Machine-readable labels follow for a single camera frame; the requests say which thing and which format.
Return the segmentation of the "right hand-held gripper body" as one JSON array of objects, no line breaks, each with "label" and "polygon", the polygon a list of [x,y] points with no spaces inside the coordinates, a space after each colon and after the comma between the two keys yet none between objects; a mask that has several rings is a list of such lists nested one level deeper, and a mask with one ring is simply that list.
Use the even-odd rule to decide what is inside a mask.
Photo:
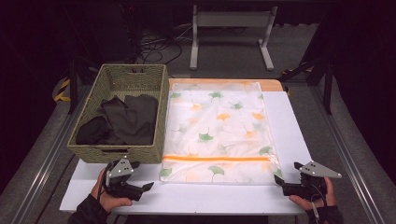
[{"label": "right hand-held gripper body", "polygon": [[317,201],[327,194],[325,177],[342,177],[340,173],[316,161],[303,164],[303,167],[298,171],[300,172],[300,183],[285,182],[282,186],[284,196],[297,195],[308,201]]}]

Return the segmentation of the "person's right hand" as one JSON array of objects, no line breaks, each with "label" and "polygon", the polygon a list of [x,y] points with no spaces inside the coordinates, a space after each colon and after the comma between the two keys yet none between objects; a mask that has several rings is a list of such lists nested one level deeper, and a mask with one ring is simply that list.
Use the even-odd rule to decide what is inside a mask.
[{"label": "person's right hand", "polygon": [[332,181],[330,180],[329,177],[325,177],[324,180],[325,180],[326,187],[327,187],[327,194],[325,196],[326,201],[323,201],[322,199],[320,199],[315,202],[309,202],[297,195],[290,195],[289,199],[293,203],[300,206],[305,211],[313,210],[314,208],[321,208],[321,207],[324,207],[325,205],[336,206],[337,201],[335,199]]}]

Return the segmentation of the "white metal stand frame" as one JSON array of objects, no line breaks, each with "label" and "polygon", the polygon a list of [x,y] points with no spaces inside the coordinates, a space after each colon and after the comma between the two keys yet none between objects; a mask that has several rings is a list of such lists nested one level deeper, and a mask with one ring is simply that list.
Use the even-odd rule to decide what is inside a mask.
[{"label": "white metal stand frame", "polygon": [[265,11],[200,11],[197,5],[192,11],[192,45],[190,70],[198,68],[198,28],[199,27],[255,27],[264,30],[264,36],[258,40],[262,58],[268,71],[273,71],[274,64],[267,48],[270,34],[275,22],[277,7]]}]

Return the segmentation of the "dark grey garment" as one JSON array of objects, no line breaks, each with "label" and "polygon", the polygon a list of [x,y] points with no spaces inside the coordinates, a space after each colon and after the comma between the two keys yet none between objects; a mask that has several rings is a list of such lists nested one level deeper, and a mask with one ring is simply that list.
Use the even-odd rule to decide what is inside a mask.
[{"label": "dark grey garment", "polygon": [[154,141],[158,100],[148,94],[114,96],[101,107],[119,145],[150,146]]}]

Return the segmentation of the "person's left hand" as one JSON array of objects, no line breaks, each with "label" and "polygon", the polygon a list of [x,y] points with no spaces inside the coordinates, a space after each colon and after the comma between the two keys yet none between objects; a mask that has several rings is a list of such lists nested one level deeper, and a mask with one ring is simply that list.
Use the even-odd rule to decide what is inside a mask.
[{"label": "person's left hand", "polygon": [[113,209],[122,206],[131,206],[133,203],[129,198],[115,198],[109,195],[103,186],[103,177],[105,170],[102,169],[97,177],[97,181],[92,188],[91,196],[110,213]]}]

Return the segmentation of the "green woven basket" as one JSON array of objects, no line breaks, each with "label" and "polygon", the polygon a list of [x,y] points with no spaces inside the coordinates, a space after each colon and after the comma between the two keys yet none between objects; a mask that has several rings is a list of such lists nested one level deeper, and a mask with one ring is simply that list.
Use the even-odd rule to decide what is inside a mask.
[{"label": "green woven basket", "polygon": [[[131,161],[160,163],[163,158],[169,81],[164,64],[104,64],[85,100],[67,147],[87,163],[108,163],[123,156]],[[153,143],[138,145],[82,145],[77,142],[79,128],[102,114],[101,103],[118,97],[147,94],[158,101]]]}]

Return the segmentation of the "yellow black striped tape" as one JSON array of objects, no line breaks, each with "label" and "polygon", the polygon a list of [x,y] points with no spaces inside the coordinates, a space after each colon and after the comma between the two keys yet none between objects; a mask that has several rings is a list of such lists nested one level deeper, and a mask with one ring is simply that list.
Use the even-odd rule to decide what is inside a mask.
[{"label": "yellow black striped tape", "polygon": [[55,102],[59,102],[59,101],[70,102],[71,101],[71,98],[69,96],[65,95],[66,88],[69,86],[69,84],[70,84],[70,79],[67,78],[62,83],[60,89],[58,90],[58,93],[54,96]]},{"label": "yellow black striped tape", "polygon": [[287,74],[293,73],[293,72],[295,72],[296,70],[298,70],[300,73],[309,74],[309,73],[312,72],[313,68],[314,68],[314,66],[305,68],[304,70],[298,70],[297,68],[294,68],[294,69],[285,69],[285,70],[282,71],[281,76],[285,76],[285,75],[287,75]]}]

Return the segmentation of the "white board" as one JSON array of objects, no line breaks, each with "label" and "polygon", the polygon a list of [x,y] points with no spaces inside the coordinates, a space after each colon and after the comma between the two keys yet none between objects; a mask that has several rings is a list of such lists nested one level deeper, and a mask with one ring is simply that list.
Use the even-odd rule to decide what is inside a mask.
[{"label": "white board", "polygon": [[[268,117],[283,178],[297,183],[300,173],[293,164],[311,161],[304,137],[287,94],[266,91]],[[159,180],[159,164],[142,164],[132,176],[132,183],[152,183],[150,191],[131,206],[113,210],[124,215],[215,215],[215,216],[288,216],[303,210],[272,185],[174,184]]]}]

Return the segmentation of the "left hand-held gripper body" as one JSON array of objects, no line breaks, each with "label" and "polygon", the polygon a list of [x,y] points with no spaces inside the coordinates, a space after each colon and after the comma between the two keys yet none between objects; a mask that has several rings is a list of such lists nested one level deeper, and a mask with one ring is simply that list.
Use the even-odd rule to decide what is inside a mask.
[{"label": "left hand-held gripper body", "polygon": [[103,185],[106,192],[115,198],[129,198],[131,201],[139,201],[144,193],[142,187],[127,183],[134,172],[130,162],[126,158],[110,162],[105,169]]}]

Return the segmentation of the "leaf print laundry bag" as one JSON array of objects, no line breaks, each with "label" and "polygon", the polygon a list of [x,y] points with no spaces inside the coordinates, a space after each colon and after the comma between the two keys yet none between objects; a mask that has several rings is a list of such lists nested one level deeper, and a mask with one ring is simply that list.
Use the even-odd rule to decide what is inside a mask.
[{"label": "leaf print laundry bag", "polygon": [[261,85],[175,83],[160,179],[271,185],[282,176]]}]

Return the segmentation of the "black metal stand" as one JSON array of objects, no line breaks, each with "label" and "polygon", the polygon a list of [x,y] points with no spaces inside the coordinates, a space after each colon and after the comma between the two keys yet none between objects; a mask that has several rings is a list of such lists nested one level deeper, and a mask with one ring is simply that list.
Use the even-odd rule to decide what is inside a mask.
[{"label": "black metal stand", "polygon": [[99,65],[82,56],[75,57],[69,64],[70,78],[70,108],[69,114],[72,114],[78,105],[78,82],[83,85],[90,85],[94,82]]},{"label": "black metal stand", "polygon": [[[331,111],[331,97],[332,97],[332,61],[325,58],[317,58],[310,62],[302,63],[297,67],[298,70],[304,70],[305,68],[314,66],[309,76],[305,79],[305,82],[309,86],[317,86],[319,82],[324,79],[324,90],[322,103],[325,111],[330,115]],[[278,81],[284,82],[291,79],[299,74],[298,70],[285,76],[277,78]]]}]

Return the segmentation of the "metal floor rail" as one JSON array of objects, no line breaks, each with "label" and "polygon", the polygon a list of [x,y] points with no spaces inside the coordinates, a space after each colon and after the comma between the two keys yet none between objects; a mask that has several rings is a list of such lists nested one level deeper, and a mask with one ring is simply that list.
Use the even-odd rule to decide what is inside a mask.
[{"label": "metal floor rail", "polygon": [[46,155],[43,163],[41,164],[38,172],[35,174],[33,183],[31,184],[29,190],[26,193],[18,211],[16,212],[11,224],[23,224],[26,218],[30,215],[38,197],[44,188],[50,173],[58,160],[61,150],[65,147],[68,138],[72,132],[72,129],[77,121],[79,112],[83,107],[83,101],[89,94],[91,87],[83,86],[78,95],[78,103],[74,110],[68,114],[60,128],[57,132],[54,142],[52,143],[49,152]]},{"label": "metal floor rail", "polygon": [[328,128],[332,133],[332,137],[336,144],[337,153],[346,169],[346,173],[351,181],[351,184],[356,191],[363,209],[369,218],[371,224],[385,224],[384,218],[382,217],[378,207],[375,204],[374,198],[371,192],[368,190],[367,185],[358,170],[356,163],[353,161],[351,154],[348,151],[347,144],[345,143],[341,133],[336,125],[336,122],[332,115],[329,115],[323,105],[324,98],[321,96],[320,90],[317,87],[309,88],[312,97],[314,98],[322,117],[325,120]]}]

